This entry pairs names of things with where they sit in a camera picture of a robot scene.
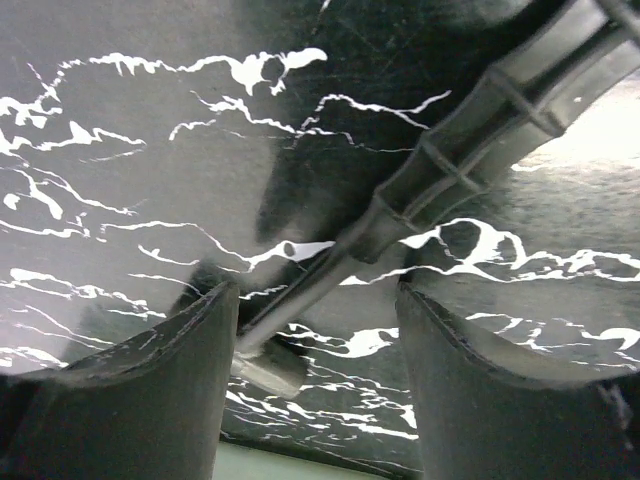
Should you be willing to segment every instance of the black marble countertop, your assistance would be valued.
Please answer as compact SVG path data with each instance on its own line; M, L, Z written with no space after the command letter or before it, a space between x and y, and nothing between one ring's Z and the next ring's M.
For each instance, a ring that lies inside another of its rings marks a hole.
M224 278L255 311L557 8L489 3L3 3L0 369L64 367ZM286 401L233 378L224 436L420 470L393 306L408 269L513 342L636 370L639 92L630 77L494 192L290 325L311 365L303 391Z

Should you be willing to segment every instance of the marble surface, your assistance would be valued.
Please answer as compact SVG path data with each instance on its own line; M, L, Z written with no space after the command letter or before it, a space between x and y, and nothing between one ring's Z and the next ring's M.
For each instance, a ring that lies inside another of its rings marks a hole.
M366 208L555 2L5 2L0 369L53 367L222 279L248 318ZM392 247L282 333L294 401L232 379L227 439L420 470L394 289L541 354L640 364L640 77L500 188Z

